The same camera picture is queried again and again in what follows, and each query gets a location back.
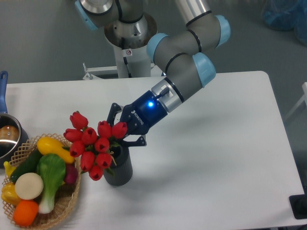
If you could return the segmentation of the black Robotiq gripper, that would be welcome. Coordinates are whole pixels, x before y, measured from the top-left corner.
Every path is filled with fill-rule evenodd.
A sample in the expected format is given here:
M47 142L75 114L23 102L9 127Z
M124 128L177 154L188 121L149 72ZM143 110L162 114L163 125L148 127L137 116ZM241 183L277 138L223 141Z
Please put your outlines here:
M127 135L141 135L136 141L122 141L123 147L144 147L147 145L145 134L149 129L167 116L167 111L151 91L147 91L133 103L126 106L112 103L106 119L114 126L118 113L122 113L120 122L127 125Z

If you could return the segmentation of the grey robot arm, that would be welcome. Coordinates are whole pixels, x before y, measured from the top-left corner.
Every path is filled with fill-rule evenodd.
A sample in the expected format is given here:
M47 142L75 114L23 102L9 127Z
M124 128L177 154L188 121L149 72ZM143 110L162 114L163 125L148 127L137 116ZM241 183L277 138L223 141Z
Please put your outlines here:
M205 51L219 47L230 37L228 21L213 15L205 0L177 0L186 31L168 36L157 31L155 20L143 10L141 0L78 0L75 7L91 30L103 28L113 46L119 78L148 77L155 64L165 77L136 101L112 104L107 122L120 114L126 135L136 141L119 141L124 147L145 146L149 129L216 75Z

